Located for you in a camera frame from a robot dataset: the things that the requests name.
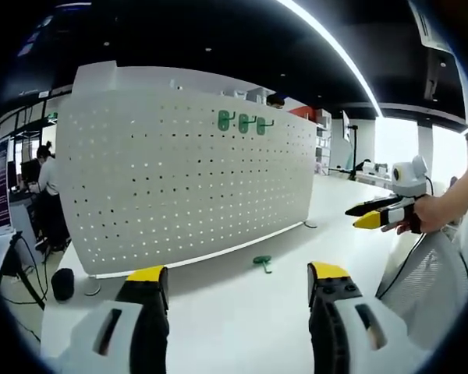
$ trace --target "white floor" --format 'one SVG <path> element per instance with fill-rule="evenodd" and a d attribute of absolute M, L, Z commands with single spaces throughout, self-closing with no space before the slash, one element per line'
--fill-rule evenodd
<path fill-rule="evenodd" d="M 48 294 L 47 297 L 51 296 L 51 285 L 50 279 L 52 275 L 57 270 L 59 262 L 61 261 L 62 255 L 64 252 L 53 252 L 47 260 L 47 280 L 48 280 Z M 44 264 L 39 263 L 37 265 L 38 275 L 40 276 L 41 286 L 45 289 L 45 276 L 44 276 Z M 38 285 L 38 279 L 36 272 L 30 271 L 28 273 L 28 279 L 31 284 L 37 290 L 38 294 L 41 296 L 41 288 Z M 0 292 L 2 295 L 14 302 L 33 302 L 33 298 L 28 293 L 27 289 L 24 287 L 23 282 L 15 277 L 3 277 L 2 284 L 0 287 Z M 16 305 L 11 302 L 5 302 L 12 314 L 16 319 L 22 323 L 27 329 L 32 330 L 38 337 L 41 336 L 41 320 L 43 318 L 43 312 L 37 304 L 32 305 Z M 19 326 L 19 331 L 24 336 L 25 340 L 31 346 L 31 349 L 40 354 L 40 343 L 33 336 L 32 333 L 26 331 L 23 327 Z"/>

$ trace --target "window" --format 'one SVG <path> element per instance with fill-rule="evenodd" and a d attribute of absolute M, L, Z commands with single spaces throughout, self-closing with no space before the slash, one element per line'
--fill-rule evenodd
<path fill-rule="evenodd" d="M 466 139 L 461 134 L 433 126 L 434 158 L 431 177 L 434 182 L 450 186 L 452 177 L 461 178 L 468 165 Z"/>
<path fill-rule="evenodd" d="M 414 121 L 376 118 L 374 162 L 388 164 L 411 161 L 418 154 L 418 128 Z"/>

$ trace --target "ceiling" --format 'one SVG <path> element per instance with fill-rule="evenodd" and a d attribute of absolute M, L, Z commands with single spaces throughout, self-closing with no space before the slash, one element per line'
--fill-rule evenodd
<path fill-rule="evenodd" d="M 296 2 L 345 48 L 378 102 L 464 118 L 454 59 L 421 44 L 406 1 Z M 37 29 L 31 51 L 15 57 L 5 72 L 2 112 L 36 100 L 42 90 L 71 84 L 79 65 L 113 59 L 120 66 L 160 65 L 231 76 L 326 108 L 333 115 L 339 115 L 345 104 L 369 101 L 328 43 L 275 0 L 96 0 L 91 6 L 49 13 L 53 18 Z M 39 12 L 36 23 L 44 16 Z M 25 33 L 23 44 L 32 33 Z M 440 61 L 446 67 L 441 69 Z M 427 73 L 434 69 L 436 101 L 425 99 Z M 352 118 L 375 116 L 371 108 L 347 112 Z M 395 115 L 421 116 L 402 112 Z"/>

